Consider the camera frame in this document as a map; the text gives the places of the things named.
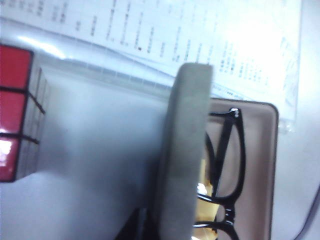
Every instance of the black eyeglass frame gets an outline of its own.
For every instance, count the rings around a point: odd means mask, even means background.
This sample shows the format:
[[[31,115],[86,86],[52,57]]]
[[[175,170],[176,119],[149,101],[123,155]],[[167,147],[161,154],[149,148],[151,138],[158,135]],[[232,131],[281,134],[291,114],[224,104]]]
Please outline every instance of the black eyeglass frame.
[[[212,184],[211,196],[198,193],[200,200],[222,205],[224,207],[224,218],[222,221],[197,221],[194,228],[210,228],[214,231],[217,229],[224,231],[232,240],[239,240],[237,232],[234,228],[235,223],[235,203],[243,190],[246,172],[246,145],[242,112],[239,108],[230,108],[228,112],[210,112],[209,116],[223,117],[224,123],[215,156],[212,141],[206,133],[205,145],[209,157],[209,178]],[[221,179],[222,169],[226,156],[226,151],[233,126],[236,127],[240,143],[240,165],[239,176],[234,191],[228,196],[217,196],[219,183]]]

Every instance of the eyeglass temple arm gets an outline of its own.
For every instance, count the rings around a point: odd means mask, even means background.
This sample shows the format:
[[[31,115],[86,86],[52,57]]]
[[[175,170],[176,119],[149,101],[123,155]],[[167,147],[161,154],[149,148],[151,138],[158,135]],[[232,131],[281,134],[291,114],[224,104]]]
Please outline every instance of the eyeglass temple arm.
[[[209,155],[210,181],[212,181],[211,184],[213,186],[212,196],[217,195],[217,191],[219,188],[219,181],[221,178],[222,169],[224,166],[225,156],[226,156],[226,152],[227,152],[227,147],[228,147],[228,143],[229,143],[229,139],[230,139],[230,135],[231,135],[231,130],[232,130],[232,126],[234,123],[235,123],[235,120],[233,118],[228,117],[228,116],[225,118],[224,123],[223,123],[222,132],[221,132],[220,141],[218,144],[216,157],[213,155],[213,157],[211,158],[211,156]]]

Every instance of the open glasses case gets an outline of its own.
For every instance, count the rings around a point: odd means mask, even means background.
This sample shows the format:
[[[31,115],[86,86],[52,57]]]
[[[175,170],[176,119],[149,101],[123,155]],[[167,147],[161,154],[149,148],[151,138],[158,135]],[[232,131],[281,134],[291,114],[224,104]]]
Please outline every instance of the open glasses case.
[[[209,99],[211,75],[208,65],[180,68],[154,205],[134,212],[117,240],[271,238],[278,111],[268,103]]]

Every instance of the white paper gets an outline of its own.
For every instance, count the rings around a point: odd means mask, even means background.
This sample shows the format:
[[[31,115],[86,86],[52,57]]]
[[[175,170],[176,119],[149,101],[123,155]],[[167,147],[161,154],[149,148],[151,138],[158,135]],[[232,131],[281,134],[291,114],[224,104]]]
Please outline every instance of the white paper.
[[[213,94],[271,102],[291,120],[300,11],[301,0],[1,0],[4,18],[116,50],[171,76],[185,62],[214,65]]]

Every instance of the gray surface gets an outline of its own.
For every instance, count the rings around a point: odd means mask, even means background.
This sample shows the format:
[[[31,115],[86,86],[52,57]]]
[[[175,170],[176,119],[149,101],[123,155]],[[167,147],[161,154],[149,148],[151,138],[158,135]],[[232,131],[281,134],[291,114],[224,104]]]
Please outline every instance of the gray surface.
[[[292,240],[300,231],[320,184],[320,1],[302,5],[300,81],[295,132],[278,139],[274,240]],[[320,211],[305,240],[320,239]]]
[[[167,104],[48,72],[39,172],[1,184],[1,240],[111,240],[148,204]]]
[[[186,63],[172,88],[153,209],[162,240],[192,236],[212,74],[209,65]]]
[[[296,132],[280,134],[278,139],[273,240],[292,240],[299,232],[320,183],[319,12],[319,1],[304,1]],[[149,97],[98,89],[70,77],[51,77],[50,81],[53,102],[44,132],[46,144],[40,149],[42,171],[14,184],[0,185],[1,240],[108,240],[117,232],[114,225],[120,228],[134,205],[144,203],[142,181],[148,173],[140,166],[155,160],[160,152],[167,106]],[[72,122],[70,111],[85,118]],[[95,118],[96,114],[110,117]],[[92,131],[95,137],[84,137]],[[116,166],[113,170],[105,167],[111,159]],[[127,181],[120,187],[103,177],[118,176],[126,165]],[[139,169],[141,175],[133,176],[131,169]],[[141,184],[134,185],[134,178]],[[118,201],[128,196],[131,205]],[[318,211],[305,240],[319,239],[319,224]]]

